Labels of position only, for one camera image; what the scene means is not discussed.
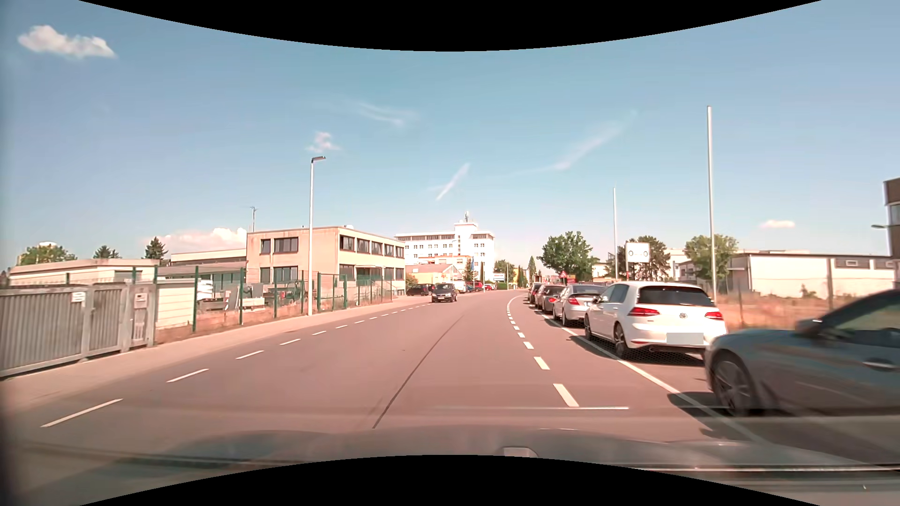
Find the pole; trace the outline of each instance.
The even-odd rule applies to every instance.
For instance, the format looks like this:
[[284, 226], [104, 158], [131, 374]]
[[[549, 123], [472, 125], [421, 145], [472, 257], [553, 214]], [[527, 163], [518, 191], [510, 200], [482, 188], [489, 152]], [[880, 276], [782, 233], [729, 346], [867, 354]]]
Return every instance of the pole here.
[[[307, 248], [309, 254], [307, 257], [307, 268], [310, 271], [310, 283], [312, 283], [312, 184], [313, 184], [313, 176], [316, 167], [316, 161], [313, 159], [310, 161], [310, 242], [307, 243]], [[312, 316], [312, 301], [306, 306], [306, 315]]]
[[709, 172], [709, 265], [713, 278], [713, 302], [718, 299], [716, 278], [716, 230], [713, 228], [713, 106], [706, 106], [706, 166]]
[[613, 256], [616, 259], [616, 281], [618, 281], [618, 215], [616, 210], [616, 187], [613, 186]]

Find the parked car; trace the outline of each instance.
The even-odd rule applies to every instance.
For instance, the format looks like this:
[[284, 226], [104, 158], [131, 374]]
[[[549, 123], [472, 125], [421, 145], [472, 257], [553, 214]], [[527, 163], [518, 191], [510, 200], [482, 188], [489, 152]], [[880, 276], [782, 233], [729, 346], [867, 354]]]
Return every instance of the parked car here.
[[732, 415], [900, 409], [900, 290], [849, 303], [794, 330], [744, 330], [706, 350], [706, 382]]
[[537, 293], [541, 290], [541, 286], [543, 286], [543, 285], [544, 285], [543, 283], [532, 283], [531, 284], [531, 290], [528, 291], [528, 301], [530, 303], [532, 303], [532, 304], [536, 303], [535, 298], [537, 296]]
[[571, 326], [573, 321], [584, 322], [584, 313], [594, 303], [594, 299], [606, 290], [604, 286], [584, 283], [566, 285], [559, 295], [553, 298], [551, 307], [553, 319], [562, 321], [564, 327]]
[[592, 301], [584, 334], [616, 344], [629, 359], [636, 350], [699, 353], [727, 333], [725, 318], [703, 289], [682, 283], [615, 283]]
[[550, 314], [554, 311], [554, 303], [556, 302], [559, 294], [563, 292], [565, 286], [562, 285], [548, 285], [545, 286], [542, 292], [544, 295], [541, 299], [541, 305], [539, 309], [541, 312], [545, 314]]
[[453, 283], [438, 283], [431, 293], [432, 303], [455, 303], [456, 287]]

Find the silver car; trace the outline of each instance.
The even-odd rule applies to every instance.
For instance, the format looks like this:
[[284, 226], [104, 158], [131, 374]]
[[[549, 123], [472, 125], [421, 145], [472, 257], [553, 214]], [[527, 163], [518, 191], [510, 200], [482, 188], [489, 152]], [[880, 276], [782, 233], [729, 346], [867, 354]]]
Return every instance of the silver car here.
[[605, 286], [577, 283], [567, 285], [553, 303], [553, 319], [562, 321], [569, 327], [573, 321], [584, 322], [584, 314], [594, 303], [594, 299], [606, 292]]

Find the light pole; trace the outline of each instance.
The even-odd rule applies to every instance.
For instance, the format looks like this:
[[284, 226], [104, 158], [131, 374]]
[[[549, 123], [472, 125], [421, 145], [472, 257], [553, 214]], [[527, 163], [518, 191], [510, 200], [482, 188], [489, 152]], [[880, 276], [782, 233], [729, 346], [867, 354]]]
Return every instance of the light pole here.
[[713, 229], [713, 106], [706, 106], [706, 168], [709, 173], [709, 266], [712, 270], [713, 302], [718, 299], [716, 279], [716, 231]]
[[313, 157], [310, 160], [310, 242], [307, 243], [308, 252], [306, 258], [308, 259], [308, 271], [310, 273], [310, 279], [306, 282], [307, 286], [307, 296], [306, 296], [306, 315], [312, 316], [312, 185], [315, 180], [315, 169], [316, 162], [324, 160], [325, 157]]

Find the dark car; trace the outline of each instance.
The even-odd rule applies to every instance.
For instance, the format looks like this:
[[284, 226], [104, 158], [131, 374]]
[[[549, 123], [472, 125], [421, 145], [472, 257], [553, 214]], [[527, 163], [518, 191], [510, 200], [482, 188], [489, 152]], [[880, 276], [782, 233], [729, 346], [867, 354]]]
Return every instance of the dark car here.
[[438, 283], [431, 293], [432, 303], [455, 303], [456, 286], [453, 283]]
[[406, 295], [417, 295], [425, 297], [431, 295], [435, 291], [434, 285], [416, 285], [406, 291]]

